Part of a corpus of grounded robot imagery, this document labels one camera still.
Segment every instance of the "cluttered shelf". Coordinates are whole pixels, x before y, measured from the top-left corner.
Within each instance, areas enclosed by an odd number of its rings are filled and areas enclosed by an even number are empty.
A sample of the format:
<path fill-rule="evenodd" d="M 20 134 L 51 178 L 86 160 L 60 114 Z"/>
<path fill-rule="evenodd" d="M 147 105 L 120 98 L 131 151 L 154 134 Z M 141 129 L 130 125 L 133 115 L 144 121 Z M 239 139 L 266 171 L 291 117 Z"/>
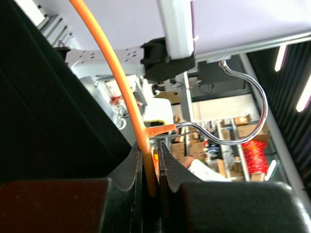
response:
<path fill-rule="evenodd" d="M 175 117 L 175 122 L 182 121 Z M 256 126 L 251 116 L 242 116 L 232 119 L 197 122 L 210 133 L 224 139 L 238 139 L 247 136 Z M 281 167 L 277 152 L 275 151 L 267 125 L 253 140 L 236 146 L 218 145 L 205 136 L 200 135 L 194 128 L 176 130 L 165 136 L 168 146 L 171 147 L 173 157 L 181 163 L 185 157 L 192 161 L 201 161 L 203 166 L 192 166 L 188 169 L 194 174 L 200 172 L 195 169 L 205 169 L 204 180 L 219 180 L 219 174 L 228 181 L 258 181 L 287 183 L 287 178 Z"/>

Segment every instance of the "orange hanger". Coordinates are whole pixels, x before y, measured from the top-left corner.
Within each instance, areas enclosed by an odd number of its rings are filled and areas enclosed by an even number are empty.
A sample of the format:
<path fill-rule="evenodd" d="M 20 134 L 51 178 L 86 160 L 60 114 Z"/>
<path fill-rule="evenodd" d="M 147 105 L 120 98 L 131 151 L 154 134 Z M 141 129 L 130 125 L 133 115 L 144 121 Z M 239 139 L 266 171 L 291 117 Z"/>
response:
<path fill-rule="evenodd" d="M 147 128 L 144 125 L 143 119 L 141 117 L 139 108 L 136 104 L 133 92 L 131 90 L 130 84 L 126 75 L 122 69 L 122 66 L 113 51 L 107 37 L 99 26 L 93 14 L 90 12 L 83 0 L 70 0 L 71 4 L 78 12 L 89 31 L 93 35 L 96 43 L 98 44 L 100 50 L 102 51 L 111 71 L 116 79 L 116 82 L 122 93 L 124 102 L 126 104 L 127 110 L 129 112 L 136 139 L 138 142 L 138 147 L 143 154 L 143 164 L 146 174 L 146 180 L 148 185 L 149 195 L 154 197 L 156 195 L 157 181 L 155 168 L 153 165 L 152 152 L 149 144 L 149 138 L 161 133 L 166 133 L 175 130 L 175 125 L 165 125 L 153 128 Z"/>

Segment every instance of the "metal hook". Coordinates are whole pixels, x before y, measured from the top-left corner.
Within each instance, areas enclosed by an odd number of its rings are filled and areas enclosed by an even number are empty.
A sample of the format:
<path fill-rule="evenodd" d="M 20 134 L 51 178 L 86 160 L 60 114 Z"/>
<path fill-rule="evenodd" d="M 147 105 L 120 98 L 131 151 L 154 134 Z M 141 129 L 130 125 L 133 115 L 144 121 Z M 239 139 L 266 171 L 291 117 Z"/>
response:
<path fill-rule="evenodd" d="M 238 140 L 232 140 L 232 141 L 226 141 L 226 140 L 220 140 L 219 138 L 215 137 L 214 135 L 212 135 L 210 132 L 208 132 L 206 129 L 204 129 L 202 126 L 193 123 L 193 122 L 182 122 L 182 123 L 178 123 L 176 124 L 177 128 L 183 128 L 183 127 L 194 127 L 197 130 L 199 130 L 201 133 L 203 133 L 206 137 L 208 137 L 211 141 L 217 143 L 217 144 L 221 144 L 221 145 L 228 145 L 228 146 L 233 146 L 233 145 L 238 145 L 238 144 L 242 144 L 245 142 L 248 142 L 250 140 L 252 140 L 261 130 L 262 127 L 266 121 L 266 118 L 268 116 L 268 101 L 267 101 L 267 97 L 264 93 L 263 88 L 260 86 L 260 84 L 253 79 L 252 77 L 250 77 L 247 74 L 243 74 L 234 70 L 231 70 L 226 61 L 220 61 L 218 63 L 218 65 L 225 71 L 225 73 L 227 73 L 230 76 L 234 76 L 240 79 L 243 79 L 245 81 L 247 81 L 248 83 L 252 84 L 253 86 L 255 86 L 255 88 L 259 91 L 260 96 L 261 96 L 261 101 L 262 101 L 262 112 L 260 115 L 260 120 L 258 125 L 255 127 L 255 129 L 246 137 L 242 138 L 242 139 L 238 139 Z"/>

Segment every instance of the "red object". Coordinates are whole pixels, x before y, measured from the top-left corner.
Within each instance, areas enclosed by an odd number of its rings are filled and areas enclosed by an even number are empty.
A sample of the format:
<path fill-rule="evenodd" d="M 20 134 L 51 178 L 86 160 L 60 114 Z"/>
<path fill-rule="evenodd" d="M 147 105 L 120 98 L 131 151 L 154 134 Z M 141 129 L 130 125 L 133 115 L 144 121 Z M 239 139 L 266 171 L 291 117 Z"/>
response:
<path fill-rule="evenodd" d="M 249 141 L 242 144 L 245 160 L 250 175 L 255 173 L 267 174 L 268 163 L 264 154 L 264 149 L 268 143 L 259 141 Z"/>

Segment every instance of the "yellow object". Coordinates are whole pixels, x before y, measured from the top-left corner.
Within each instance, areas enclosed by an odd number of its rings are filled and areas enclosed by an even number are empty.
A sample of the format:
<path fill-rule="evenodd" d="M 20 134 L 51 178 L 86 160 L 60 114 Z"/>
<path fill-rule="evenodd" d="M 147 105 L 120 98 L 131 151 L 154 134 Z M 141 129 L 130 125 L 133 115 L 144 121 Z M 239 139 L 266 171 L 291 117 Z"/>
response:
<path fill-rule="evenodd" d="M 176 127 L 174 124 L 154 128 L 145 127 L 139 108 L 136 104 L 136 100 L 130 88 L 130 84 L 104 32 L 83 0 L 70 0 L 70 2 L 93 35 L 112 71 L 114 78 L 117 81 L 133 124 L 138 147 L 143 154 L 143 164 L 148 185 L 148 192 L 150 196 L 154 197 L 156 195 L 157 181 L 149 138 L 161 133 L 175 130 Z"/>

